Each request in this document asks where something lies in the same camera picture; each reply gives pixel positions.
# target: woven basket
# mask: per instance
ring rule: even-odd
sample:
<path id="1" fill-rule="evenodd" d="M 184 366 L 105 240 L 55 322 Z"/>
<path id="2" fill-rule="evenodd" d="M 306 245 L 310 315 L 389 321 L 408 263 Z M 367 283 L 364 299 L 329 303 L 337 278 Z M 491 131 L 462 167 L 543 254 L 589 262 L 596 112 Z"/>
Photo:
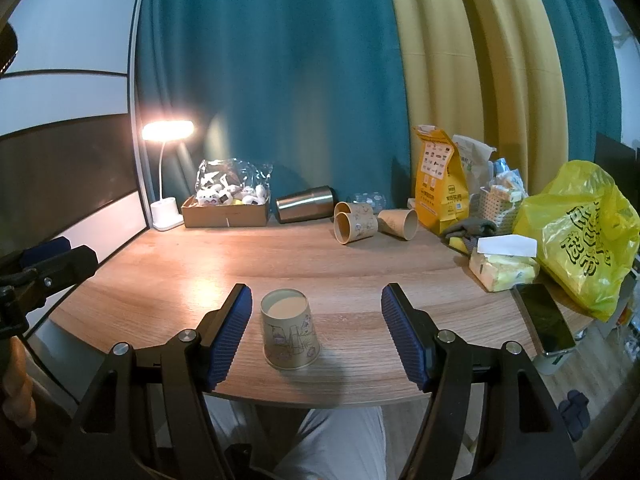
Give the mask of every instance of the woven basket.
<path id="1" fill-rule="evenodd" d="M 495 233 L 497 235 L 510 235 L 513 233 L 513 223 L 521 203 L 522 200 L 516 203 L 500 200 L 494 194 L 489 193 L 489 190 L 481 187 L 479 215 L 491 220 L 496 225 Z"/>

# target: yellow paper bag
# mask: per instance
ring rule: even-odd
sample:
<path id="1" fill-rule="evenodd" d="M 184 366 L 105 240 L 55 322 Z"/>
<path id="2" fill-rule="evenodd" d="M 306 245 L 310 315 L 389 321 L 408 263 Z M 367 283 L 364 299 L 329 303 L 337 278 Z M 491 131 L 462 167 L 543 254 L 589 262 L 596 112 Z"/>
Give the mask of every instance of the yellow paper bag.
<path id="1" fill-rule="evenodd" d="M 469 214 L 469 193 L 456 145 L 435 126 L 414 126 L 422 140 L 422 158 L 415 181 L 418 219 L 440 235 Z"/>
<path id="2" fill-rule="evenodd" d="M 540 265 L 588 316 L 607 321 L 640 244 L 638 213 L 601 167 L 566 162 L 522 202 L 513 232 L 538 241 Z"/>

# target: lamp base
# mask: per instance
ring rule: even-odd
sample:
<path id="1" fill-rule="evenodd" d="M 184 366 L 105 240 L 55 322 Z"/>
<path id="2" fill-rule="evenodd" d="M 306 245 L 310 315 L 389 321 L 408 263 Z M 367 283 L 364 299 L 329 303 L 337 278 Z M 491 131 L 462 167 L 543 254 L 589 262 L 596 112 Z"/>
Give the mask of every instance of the lamp base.
<path id="1" fill-rule="evenodd" d="M 175 203 L 174 197 L 170 196 L 153 202 L 150 207 L 154 228 L 158 231 L 168 231 L 184 224 L 182 215 L 178 213 L 178 205 Z"/>

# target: white desk lamp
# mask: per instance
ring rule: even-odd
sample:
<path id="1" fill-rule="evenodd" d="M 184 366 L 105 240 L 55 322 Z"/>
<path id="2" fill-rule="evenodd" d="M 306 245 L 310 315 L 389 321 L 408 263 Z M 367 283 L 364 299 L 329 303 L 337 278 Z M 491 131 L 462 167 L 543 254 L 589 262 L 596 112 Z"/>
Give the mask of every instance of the white desk lamp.
<path id="1" fill-rule="evenodd" d="M 146 124 L 142 128 L 142 138 L 162 142 L 160 148 L 160 162 L 158 163 L 158 185 L 160 187 L 160 200 L 153 202 L 151 216 L 154 227 L 158 231 L 168 231 L 184 223 L 182 215 L 178 213 L 178 205 L 173 196 L 162 198 L 162 154 L 164 145 L 171 140 L 185 139 L 193 133 L 191 121 L 157 121 Z"/>

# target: gray pants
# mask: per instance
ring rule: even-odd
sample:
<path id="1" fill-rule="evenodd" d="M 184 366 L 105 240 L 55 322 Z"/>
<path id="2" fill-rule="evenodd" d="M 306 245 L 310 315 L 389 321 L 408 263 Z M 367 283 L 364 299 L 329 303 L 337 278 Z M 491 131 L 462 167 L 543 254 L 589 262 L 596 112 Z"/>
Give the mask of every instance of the gray pants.
<path id="1" fill-rule="evenodd" d="M 251 444 L 252 465 L 269 455 L 254 405 L 213 396 L 205 396 L 205 402 L 222 449 Z M 278 480 L 385 480 L 385 452 L 379 407 L 310 410 L 292 449 L 271 476 Z"/>

